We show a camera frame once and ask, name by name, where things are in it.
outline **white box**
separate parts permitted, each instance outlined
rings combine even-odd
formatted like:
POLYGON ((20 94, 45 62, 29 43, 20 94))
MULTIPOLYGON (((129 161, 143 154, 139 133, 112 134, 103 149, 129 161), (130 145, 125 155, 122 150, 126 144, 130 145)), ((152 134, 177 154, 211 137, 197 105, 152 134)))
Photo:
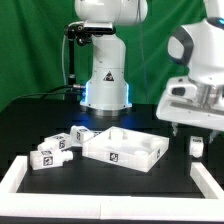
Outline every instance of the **white box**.
POLYGON ((72 145, 75 145, 75 143, 82 144, 87 140, 93 138, 95 136, 95 133, 84 126, 74 125, 71 127, 70 135, 72 138, 72 145))
POLYGON ((63 166, 63 163, 73 160, 73 153, 71 151, 61 151, 53 149, 49 151, 31 151, 30 165, 33 170, 40 170, 52 167, 63 166))
POLYGON ((202 157, 203 149, 204 149, 203 138, 191 136, 189 146, 190 155, 194 156, 195 158, 202 157))
POLYGON ((65 150, 72 147, 72 138, 69 134, 61 133, 44 139, 44 142, 38 145, 38 150, 46 151, 52 149, 65 150))
POLYGON ((148 172, 167 151, 169 138, 111 127, 83 144, 82 155, 148 172))

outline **blue light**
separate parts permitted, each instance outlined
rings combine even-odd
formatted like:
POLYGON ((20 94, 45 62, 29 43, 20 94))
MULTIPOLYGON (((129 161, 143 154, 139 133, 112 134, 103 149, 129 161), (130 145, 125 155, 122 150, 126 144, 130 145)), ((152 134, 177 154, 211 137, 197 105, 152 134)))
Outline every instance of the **blue light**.
POLYGON ((224 25, 224 19, 220 19, 219 22, 224 25))
POLYGON ((128 84, 127 84, 127 93, 126 93, 126 95, 127 95, 126 104, 130 105, 131 103, 129 102, 129 85, 128 84))
POLYGON ((87 104, 87 100, 88 100, 88 88, 89 88, 89 85, 88 85, 89 83, 87 82, 86 83, 86 91, 85 91, 85 97, 84 97, 84 99, 81 101, 82 103, 85 103, 85 104, 87 104))

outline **black cable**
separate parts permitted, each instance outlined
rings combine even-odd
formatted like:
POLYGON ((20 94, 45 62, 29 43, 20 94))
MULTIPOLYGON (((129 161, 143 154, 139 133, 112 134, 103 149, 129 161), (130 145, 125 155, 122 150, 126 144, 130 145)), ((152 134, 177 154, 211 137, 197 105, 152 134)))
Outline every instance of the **black cable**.
POLYGON ((43 95, 40 99, 44 99, 47 96, 48 93, 53 93, 53 92, 56 92, 56 91, 61 90, 61 89, 71 89, 71 88, 72 88, 71 85, 58 86, 54 89, 51 89, 51 90, 47 91, 46 94, 43 95))
POLYGON ((13 102, 23 99, 23 98, 29 98, 29 97, 36 97, 36 96, 53 96, 53 95, 83 95, 81 92, 62 92, 62 93, 35 93, 35 94, 27 94, 27 95, 22 95, 19 97, 16 97, 12 99, 8 104, 6 104, 5 108, 6 109, 8 106, 10 106, 13 102))

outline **white device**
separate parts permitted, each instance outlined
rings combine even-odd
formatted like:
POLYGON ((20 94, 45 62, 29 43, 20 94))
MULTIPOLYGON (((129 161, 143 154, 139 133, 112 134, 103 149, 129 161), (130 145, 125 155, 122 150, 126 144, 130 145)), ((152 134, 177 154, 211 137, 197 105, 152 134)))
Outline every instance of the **white device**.
POLYGON ((66 133, 50 136, 44 139, 44 142, 37 146, 39 151, 65 150, 72 147, 72 138, 66 133))
POLYGON ((191 136, 189 145, 189 154, 195 158, 202 157, 204 143, 202 137, 191 136))
POLYGON ((59 149, 48 151, 31 151, 30 165, 33 170, 47 169, 63 166, 66 161, 73 160, 71 151, 61 151, 59 149))
POLYGON ((207 18, 181 26, 169 39, 171 59, 189 68, 187 76, 171 78, 157 108, 157 117, 224 131, 224 1, 204 0, 207 18))
POLYGON ((148 172, 168 147, 168 138, 111 127, 85 142, 82 155, 113 165, 148 172))
POLYGON ((91 138, 95 137, 95 133, 90 131, 85 126, 72 126, 70 135, 72 137, 72 143, 75 145, 76 143, 83 144, 91 138))
POLYGON ((84 110, 117 116, 132 107, 124 80, 125 44, 115 34, 97 34, 112 31, 114 25, 138 24, 145 19, 147 10, 146 0, 75 0, 75 11, 84 21, 84 29, 96 32, 92 36, 92 77, 81 101, 84 110))

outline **white container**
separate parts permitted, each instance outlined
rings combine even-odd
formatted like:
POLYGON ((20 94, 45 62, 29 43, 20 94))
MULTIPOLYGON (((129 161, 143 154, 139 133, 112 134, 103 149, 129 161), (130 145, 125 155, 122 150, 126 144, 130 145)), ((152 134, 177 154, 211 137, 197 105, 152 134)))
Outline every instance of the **white container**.
POLYGON ((49 150, 31 151, 30 165, 33 170, 63 166, 63 162, 73 159, 71 151, 49 150))
POLYGON ((82 155, 148 172, 167 151, 169 138, 111 127, 83 144, 82 155))

